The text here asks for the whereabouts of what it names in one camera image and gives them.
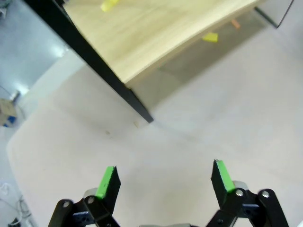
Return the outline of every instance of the yellow object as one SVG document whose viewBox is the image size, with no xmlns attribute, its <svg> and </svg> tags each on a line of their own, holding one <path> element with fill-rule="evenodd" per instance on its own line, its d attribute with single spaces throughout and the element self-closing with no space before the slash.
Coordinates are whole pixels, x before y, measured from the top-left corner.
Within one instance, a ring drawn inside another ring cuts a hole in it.
<svg viewBox="0 0 303 227">
<path fill-rule="evenodd" d="M 116 5 L 120 0 L 105 0 L 102 5 L 101 9 L 104 12 L 109 11 L 114 5 Z"/>
<path fill-rule="evenodd" d="M 218 33 L 208 33 L 202 37 L 204 41 L 217 43 L 218 42 Z"/>
</svg>

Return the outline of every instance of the wooden shelf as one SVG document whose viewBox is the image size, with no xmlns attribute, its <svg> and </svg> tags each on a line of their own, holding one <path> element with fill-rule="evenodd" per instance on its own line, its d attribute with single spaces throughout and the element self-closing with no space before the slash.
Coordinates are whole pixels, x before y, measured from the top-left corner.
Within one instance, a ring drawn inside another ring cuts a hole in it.
<svg viewBox="0 0 303 227">
<path fill-rule="evenodd" d="M 261 0 L 120 0 L 110 11 L 102 0 L 70 0 L 64 8 L 120 80 L 159 67 L 202 35 L 252 9 Z"/>
</svg>

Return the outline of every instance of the green tape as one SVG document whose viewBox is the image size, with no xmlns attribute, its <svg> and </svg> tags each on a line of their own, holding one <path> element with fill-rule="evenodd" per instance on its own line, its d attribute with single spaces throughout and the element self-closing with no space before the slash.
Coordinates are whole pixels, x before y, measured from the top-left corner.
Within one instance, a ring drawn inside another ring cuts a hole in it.
<svg viewBox="0 0 303 227">
<path fill-rule="evenodd" d="M 225 167 L 225 164 L 222 160 L 216 160 L 217 166 L 219 168 L 219 172 L 224 184 L 224 187 L 228 193 L 232 192 L 235 189 L 235 185 L 232 182 L 231 177 Z"/>
<path fill-rule="evenodd" d="M 109 181 L 110 181 L 110 178 L 112 177 L 114 168 L 115 168 L 114 166 L 108 166 L 106 168 L 106 171 L 104 173 L 102 181 L 101 181 L 101 183 L 100 183 L 100 185 L 97 189 L 96 195 L 95 195 L 99 199 L 103 199 L 106 195 L 108 185 L 109 185 Z"/>
</svg>

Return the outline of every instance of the bolt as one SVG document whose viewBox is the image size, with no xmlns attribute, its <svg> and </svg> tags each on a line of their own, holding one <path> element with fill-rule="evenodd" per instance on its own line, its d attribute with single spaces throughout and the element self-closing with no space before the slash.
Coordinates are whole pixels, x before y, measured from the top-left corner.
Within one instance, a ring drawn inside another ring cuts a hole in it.
<svg viewBox="0 0 303 227">
<path fill-rule="evenodd" d="M 66 207 L 69 206 L 69 204 L 70 204 L 70 202 L 66 201 L 66 202 L 63 204 L 63 207 L 66 208 Z"/>
<path fill-rule="evenodd" d="M 240 189 L 236 190 L 236 195 L 237 196 L 243 196 L 243 192 Z"/>
<path fill-rule="evenodd" d="M 92 204 L 93 202 L 95 201 L 95 198 L 94 197 L 89 197 L 89 200 L 88 200 L 88 203 L 89 204 Z"/>
<path fill-rule="evenodd" d="M 269 197 L 269 193 L 267 191 L 263 191 L 262 192 L 262 196 L 264 196 L 265 198 Z"/>
</svg>

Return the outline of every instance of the yellow sticky note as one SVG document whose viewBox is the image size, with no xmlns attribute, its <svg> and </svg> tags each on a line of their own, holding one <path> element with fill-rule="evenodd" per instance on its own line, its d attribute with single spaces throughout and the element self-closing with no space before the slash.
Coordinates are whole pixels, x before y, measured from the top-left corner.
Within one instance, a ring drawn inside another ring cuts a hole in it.
<svg viewBox="0 0 303 227">
<path fill-rule="evenodd" d="M 102 5 L 101 9 L 104 12 L 109 11 L 114 5 L 116 5 L 120 0 L 105 0 Z"/>
<path fill-rule="evenodd" d="M 212 32 L 210 32 L 210 33 L 204 35 L 202 37 L 202 39 L 204 41 L 216 43 L 216 42 L 218 42 L 218 33 L 212 33 Z"/>
</svg>

